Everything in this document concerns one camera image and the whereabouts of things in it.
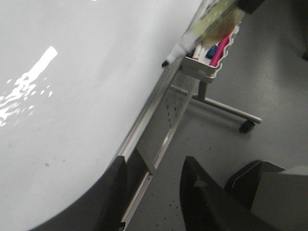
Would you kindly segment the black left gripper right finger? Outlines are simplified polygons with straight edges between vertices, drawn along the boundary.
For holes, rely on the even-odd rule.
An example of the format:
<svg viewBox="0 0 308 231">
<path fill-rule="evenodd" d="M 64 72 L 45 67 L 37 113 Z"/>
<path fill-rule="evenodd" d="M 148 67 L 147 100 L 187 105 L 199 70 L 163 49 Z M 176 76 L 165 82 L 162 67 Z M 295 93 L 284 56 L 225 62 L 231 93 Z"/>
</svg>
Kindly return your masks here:
<svg viewBox="0 0 308 231">
<path fill-rule="evenodd" d="M 180 206 L 187 231 L 275 231 L 228 195 L 192 156 L 185 157 Z"/>
</svg>

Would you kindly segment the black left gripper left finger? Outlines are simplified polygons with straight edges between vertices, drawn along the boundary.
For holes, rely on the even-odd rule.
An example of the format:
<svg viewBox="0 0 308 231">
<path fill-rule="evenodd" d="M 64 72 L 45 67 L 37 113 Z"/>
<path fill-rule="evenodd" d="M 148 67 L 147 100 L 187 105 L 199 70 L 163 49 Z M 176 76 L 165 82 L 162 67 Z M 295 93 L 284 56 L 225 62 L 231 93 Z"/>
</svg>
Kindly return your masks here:
<svg viewBox="0 0 308 231">
<path fill-rule="evenodd" d="M 118 156 L 78 200 L 34 231 L 117 231 L 124 214 L 128 171 Z"/>
</svg>

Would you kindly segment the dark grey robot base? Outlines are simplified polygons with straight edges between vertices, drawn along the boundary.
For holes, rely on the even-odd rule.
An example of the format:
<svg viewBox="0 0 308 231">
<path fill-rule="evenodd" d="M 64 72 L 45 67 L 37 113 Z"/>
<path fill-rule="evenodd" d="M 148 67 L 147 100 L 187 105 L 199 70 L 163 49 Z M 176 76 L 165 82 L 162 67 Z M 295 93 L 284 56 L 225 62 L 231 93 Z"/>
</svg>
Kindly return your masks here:
<svg viewBox="0 0 308 231">
<path fill-rule="evenodd" d="M 235 172 L 225 191 L 254 215 L 281 231 L 308 229 L 308 167 L 284 169 L 255 160 Z"/>
</svg>

